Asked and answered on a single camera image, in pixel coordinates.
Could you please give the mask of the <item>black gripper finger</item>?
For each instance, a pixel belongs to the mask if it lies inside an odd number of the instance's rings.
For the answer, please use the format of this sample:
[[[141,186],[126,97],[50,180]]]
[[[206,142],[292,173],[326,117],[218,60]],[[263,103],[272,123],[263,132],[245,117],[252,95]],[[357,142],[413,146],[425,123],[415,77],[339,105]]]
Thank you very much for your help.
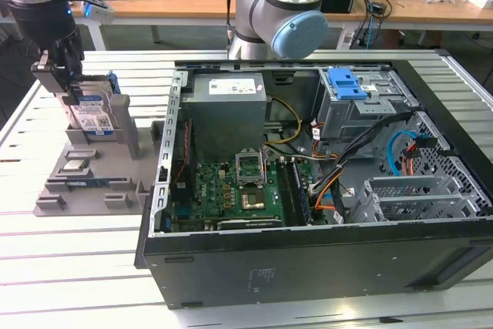
[[[38,60],[31,71],[49,92],[64,92],[64,57],[59,50],[60,41],[55,40],[46,48],[39,48]]]
[[[63,61],[64,72],[62,76],[67,94],[62,100],[66,105],[78,105],[79,100],[72,84],[74,76],[82,74],[82,60],[84,59],[79,30],[74,30],[72,34],[59,42],[59,51]]]

